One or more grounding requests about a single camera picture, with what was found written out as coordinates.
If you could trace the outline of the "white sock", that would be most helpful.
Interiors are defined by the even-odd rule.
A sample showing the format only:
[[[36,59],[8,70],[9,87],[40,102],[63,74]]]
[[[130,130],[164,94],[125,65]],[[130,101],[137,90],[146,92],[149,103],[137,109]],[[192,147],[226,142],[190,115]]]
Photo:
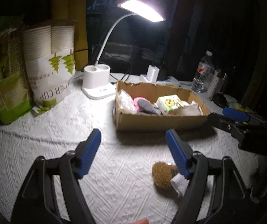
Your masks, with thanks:
[[[170,180],[171,186],[175,189],[178,197],[182,197],[188,187],[189,180],[187,180],[183,175],[177,174]]]

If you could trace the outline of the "white paper towel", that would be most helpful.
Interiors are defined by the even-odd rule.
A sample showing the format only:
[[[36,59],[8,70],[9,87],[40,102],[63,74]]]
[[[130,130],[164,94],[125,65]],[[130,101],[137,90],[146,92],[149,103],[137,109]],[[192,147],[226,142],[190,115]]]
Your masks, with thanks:
[[[202,109],[195,101],[192,101],[191,104],[186,101],[179,101],[176,104],[176,108],[170,111],[170,114],[180,116],[203,116]]]

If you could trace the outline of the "brown plush toy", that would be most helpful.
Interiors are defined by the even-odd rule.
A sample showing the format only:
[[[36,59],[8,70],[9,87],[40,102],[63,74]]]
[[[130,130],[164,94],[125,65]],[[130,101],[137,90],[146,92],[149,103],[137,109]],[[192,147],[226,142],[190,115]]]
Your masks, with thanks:
[[[178,174],[176,165],[165,162],[156,162],[152,166],[154,185],[158,189],[169,190],[172,188],[171,179]]]

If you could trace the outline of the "green tissue pack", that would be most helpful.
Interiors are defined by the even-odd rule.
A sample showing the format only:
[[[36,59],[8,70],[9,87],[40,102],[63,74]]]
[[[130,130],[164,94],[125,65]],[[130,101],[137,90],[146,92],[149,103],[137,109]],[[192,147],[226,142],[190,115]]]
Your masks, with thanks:
[[[156,101],[156,105],[163,115],[179,114],[182,109],[185,108],[185,105],[177,95],[159,97]]]

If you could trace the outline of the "grey sock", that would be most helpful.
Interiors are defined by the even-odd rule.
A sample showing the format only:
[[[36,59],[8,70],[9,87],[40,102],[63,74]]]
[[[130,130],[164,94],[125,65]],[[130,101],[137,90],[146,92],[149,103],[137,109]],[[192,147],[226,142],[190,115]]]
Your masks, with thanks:
[[[138,100],[138,106],[141,108],[143,112],[149,113],[149,114],[156,114],[160,115],[161,110],[153,105],[152,103],[144,100],[144,99],[139,99]]]

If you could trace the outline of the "pink plush toy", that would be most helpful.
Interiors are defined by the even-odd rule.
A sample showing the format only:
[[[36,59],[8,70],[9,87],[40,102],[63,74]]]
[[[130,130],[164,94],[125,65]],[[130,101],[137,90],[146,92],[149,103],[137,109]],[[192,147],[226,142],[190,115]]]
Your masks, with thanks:
[[[133,104],[136,107],[137,111],[138,112],[141,112],[142,111],[142,108],[138,105],[138,101],[139,100],[144,100],[144,98],[142,98],[142,97],[136,97],[136,98],[134,98],[133,99]]]

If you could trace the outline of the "yellow wet wipes pack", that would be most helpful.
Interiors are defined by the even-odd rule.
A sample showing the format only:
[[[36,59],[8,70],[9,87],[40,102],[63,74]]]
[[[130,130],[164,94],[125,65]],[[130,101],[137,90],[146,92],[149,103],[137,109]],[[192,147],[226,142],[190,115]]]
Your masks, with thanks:
[[[229,107],[234,110],[238,110],[238,111],[245,112],[245,113],[251,112],[250,109],[244,108],[240,103],[237,103],[237,102],[231,102]]]

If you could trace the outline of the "black round object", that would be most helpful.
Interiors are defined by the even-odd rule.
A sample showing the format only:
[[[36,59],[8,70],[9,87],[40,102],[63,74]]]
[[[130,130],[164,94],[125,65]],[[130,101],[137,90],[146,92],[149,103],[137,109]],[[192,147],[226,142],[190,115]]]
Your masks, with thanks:
[[[212,100],[215,103],[215,105],[219,106],[220,108],[226,108],[227,107],[227,99],[221,93],[214,94],[212,97]]]

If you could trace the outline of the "white perforated organizer basket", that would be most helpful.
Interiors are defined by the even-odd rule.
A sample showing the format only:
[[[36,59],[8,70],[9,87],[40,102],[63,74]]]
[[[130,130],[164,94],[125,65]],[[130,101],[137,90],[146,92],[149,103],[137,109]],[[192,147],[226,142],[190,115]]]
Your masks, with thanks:
[[[224,77],[221,75],[220,70],[215,70],[215,72],[210,73],[208,76],[208,87],[207,92],[210,96],[216,93],[220,93],[221,88],[224,84]]]

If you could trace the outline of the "clear water bottle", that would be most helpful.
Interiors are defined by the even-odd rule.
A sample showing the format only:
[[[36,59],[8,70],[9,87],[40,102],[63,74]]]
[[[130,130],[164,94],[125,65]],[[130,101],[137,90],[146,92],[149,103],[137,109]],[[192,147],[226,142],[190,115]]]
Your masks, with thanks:
[[[192,81],[191,89],[196,93],[205,92],[209,84],[209,75],[213,73],[214,66],[212,63],[212,52],[206,51],[206,55],[200,60],[194,79]]]

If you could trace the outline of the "white charger plug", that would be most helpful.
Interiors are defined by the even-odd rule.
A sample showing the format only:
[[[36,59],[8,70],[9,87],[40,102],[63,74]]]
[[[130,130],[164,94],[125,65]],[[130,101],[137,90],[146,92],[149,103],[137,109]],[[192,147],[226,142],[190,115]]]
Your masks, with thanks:
[[[148,72],[147,72],[147,80],[151,83],[155,83],[157,81],[158,75],[159,75],[160,69],[156,66],[150,65],[148,67]]]

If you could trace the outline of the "brown cardboard box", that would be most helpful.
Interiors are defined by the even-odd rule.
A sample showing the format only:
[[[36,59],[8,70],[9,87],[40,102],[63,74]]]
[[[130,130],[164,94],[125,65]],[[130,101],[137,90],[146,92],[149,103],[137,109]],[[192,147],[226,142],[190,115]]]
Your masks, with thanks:
[[[181,100],[188,103],[196,102],[200,106],[202,116],[179,116],[179,115],[151,115],[151,114],[129,114],[121,108],[119,99],[116,104],[116,129],[117,131],[167,131],[171,128],[175,130],[188,130],[202,126],[210,114],[210,110],[205,103],[192,91],[175,88],[171,85],[157,85],[152,83],[127,83],[118,81],[116,92],[124,90],[132,98],[146,98],[152,103],[156,102],[161,96],[177,95]]]

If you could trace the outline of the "green paper cup pack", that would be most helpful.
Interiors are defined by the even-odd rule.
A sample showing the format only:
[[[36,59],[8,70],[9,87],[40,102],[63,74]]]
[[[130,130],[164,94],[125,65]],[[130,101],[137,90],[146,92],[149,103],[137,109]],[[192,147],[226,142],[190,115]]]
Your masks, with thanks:
[[[0,30],[0,121],[10,124],[32,108],[22,33],[18,28]]]

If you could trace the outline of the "white desk lamp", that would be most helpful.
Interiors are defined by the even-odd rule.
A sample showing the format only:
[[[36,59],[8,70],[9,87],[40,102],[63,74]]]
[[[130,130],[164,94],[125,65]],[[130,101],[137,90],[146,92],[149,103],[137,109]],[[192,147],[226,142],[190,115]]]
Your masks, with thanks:
[[[117,24],[131,16],[140,16],[154,23],[165,21],[165,17],[159,9],[147,0],[119,0],[117,2],[117,7],[126,10],[127,14],[117,19],[110,27],[103,39],[102,46],[96,58],[93,60],[93,64],[87,65],[82,69],[83,81],[81,88],[85,95],[92,100],[104,99],[114,95],[116,92],[113,84],[109,82],[111,67],[106,64],[101,64],[99,61],[108,39]]]

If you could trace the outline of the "white paper cup pack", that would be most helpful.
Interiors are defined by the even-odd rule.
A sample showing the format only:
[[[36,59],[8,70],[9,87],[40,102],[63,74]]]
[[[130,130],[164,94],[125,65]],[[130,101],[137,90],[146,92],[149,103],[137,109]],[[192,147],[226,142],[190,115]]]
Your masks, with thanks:
[[[75,26],[43,26],[23,32],[25,66],[35,114],[55,107],[72,92],[76,67]]]

